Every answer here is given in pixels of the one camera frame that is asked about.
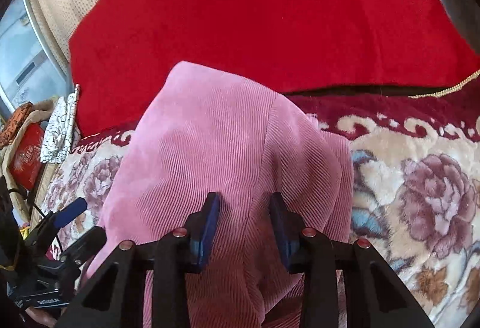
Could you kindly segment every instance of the hand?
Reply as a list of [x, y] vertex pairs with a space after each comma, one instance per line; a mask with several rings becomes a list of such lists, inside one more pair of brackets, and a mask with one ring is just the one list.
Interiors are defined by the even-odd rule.
[[49, 328], [53, 328], [57, 322], [50, 314], [41, 309], [29, 307], [26, 312], [35, 322]]

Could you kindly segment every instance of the floral blanket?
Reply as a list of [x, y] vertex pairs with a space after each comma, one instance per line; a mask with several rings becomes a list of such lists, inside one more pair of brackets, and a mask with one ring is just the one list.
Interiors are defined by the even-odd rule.
[[[437, 328], [459, 327], [480, 294], [480, 81], [442, 98], [290, 99], [351, 141], [351, 241], [373, 243]], [[58, 169], [42, 210], [88, 202], [59, 233], [64, 248], [96, 224], [133, 129], [81, 140]]]
[[[59, 211], [78, 197], [85, 198], [88, 204], [84, 213], [58, 233], [63, 249], [97, 224], [99, 212], [135, 126], [136, 124], [128, 124], [80, 140], [77, 147], [57, 168], [41, 206], [42, 211]], [[54, 259], [58, 259], [61, 254], [58, 247], [55, 240], [51, 251]]]

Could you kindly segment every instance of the screw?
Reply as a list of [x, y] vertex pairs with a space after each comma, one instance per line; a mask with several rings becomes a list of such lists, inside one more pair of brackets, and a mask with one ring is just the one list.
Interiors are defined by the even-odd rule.
[[301, 233], [305, 237], [315, 237], [317, 231], [313, 228], [304, 228]]
[[371, 246], [371, 243], [367, 239], [363, 239], [363, 238], [358, 239], [357, 244], [360, 248], [364, 248], [364, 249], [370, 248]]
[[188, 234], [188, 231], [185, 228], [177, 228], [173, 230], [173, 235], [175, 237], [185, 237]]
[[134, 246], [134, 242], [131, 241], [131, 240], [123, 240], [119, 245], [118, 247], [122, 250], [122, 251], [128, 251], [130, 248], [132, 248]]

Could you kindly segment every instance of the gold trim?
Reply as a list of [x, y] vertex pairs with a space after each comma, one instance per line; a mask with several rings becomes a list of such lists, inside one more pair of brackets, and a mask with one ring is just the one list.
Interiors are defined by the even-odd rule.
[[472, 73], [472, 75], [470, 75], [468, 78], [466, 78], [465, 80], [462, 80], [460, 83], [458, 83], [457, 85], [455, 85], [453, 87], [446, 88], [445, 90], [442, 90], [442, 91], [434, 92], [433, 94], [410, 95], [409, 98], [415, 98], [415, 99], [416, 98], [425, 98], [425, 97], [440, 98], [440, 97], [443, 97], [445, 95], [452, 94], [454, 92], [457, 92], [457, 91], [461, 90], [462, 87], [465, 84], [467, 84], [468, 82], [471, 82], [474, 79], [477, 79], [478, 76], [480, 76], [480, 70]]

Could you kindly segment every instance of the white patterned cloth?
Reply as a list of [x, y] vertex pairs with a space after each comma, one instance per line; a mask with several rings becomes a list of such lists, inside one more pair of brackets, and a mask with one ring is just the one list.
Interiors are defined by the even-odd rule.
[[70, 153], [72, 143], [79, 138], [78, 128], [75, 126], [78, 94], [80, 86], [75, 86], [67, 100], [60, 97], [55, 110], [50, 117], [45, 130], [40, 161], [42, 163], [62, 163]]

